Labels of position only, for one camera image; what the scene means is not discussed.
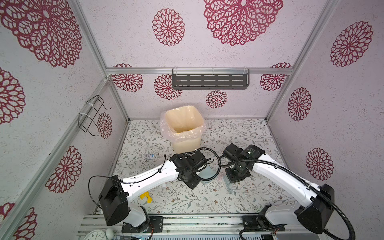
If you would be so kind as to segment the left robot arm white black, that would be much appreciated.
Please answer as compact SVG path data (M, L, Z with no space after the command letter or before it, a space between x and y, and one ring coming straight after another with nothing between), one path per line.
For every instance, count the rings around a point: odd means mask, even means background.
M192 152L175 154L169 159L147 172L120 179L117 175L107 177L104 187L95 204L103 212L108 227L117 224L131 225L137 232L144 232L152 225L144 207L131 207L130 203L140 195L167 182L178 180L188 188L196 188L200 182L211 181L218 176L215 173L209 178L202 178L199 173L208 166L203 151L212 153L221 163L222 156L206 147Z

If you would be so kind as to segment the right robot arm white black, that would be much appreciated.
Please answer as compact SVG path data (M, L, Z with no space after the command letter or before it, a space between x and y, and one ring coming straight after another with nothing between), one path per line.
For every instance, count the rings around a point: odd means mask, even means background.
M268 207L263 217L272 224L272 228L300 224L313 234L325 234L337 240L338 237L326 229L333 212L336 212L348 229L348 238L356 239L351 221L335 204L335 190L328 184L319 186L305 180L255 145L241 149L235 144L230 144L224 149L223 157L229 161L223 168L230 183L241 182L250 177L251 172L255 172L274 182L298 202L299 205L292 211L288 208Z

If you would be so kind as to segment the beige trash bin with liner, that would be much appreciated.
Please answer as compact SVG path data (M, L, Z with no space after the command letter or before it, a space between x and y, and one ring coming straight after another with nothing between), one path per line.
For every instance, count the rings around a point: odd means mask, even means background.
M171 142L176 154L192 152L201 146L206 129L204 117L194 106L183 106L161 114L163 138Z

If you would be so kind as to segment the teal hand brush white bristles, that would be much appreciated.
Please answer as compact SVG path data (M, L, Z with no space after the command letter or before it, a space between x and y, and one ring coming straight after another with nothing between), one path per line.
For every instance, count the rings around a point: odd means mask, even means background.
M231 195L233 193L233 190L231 188L232 184L230 183L229 179L227 176L223 176L223 181L224 181L224 184L227 188L227 191L228 193Z

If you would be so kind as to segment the teal plastic dustpan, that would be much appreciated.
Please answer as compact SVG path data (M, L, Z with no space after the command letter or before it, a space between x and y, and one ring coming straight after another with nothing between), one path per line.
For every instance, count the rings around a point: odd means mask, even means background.
M208 179L213 177L217 171L214 171L210 166L207 166L204 170L198 173L198 175L203 179Z

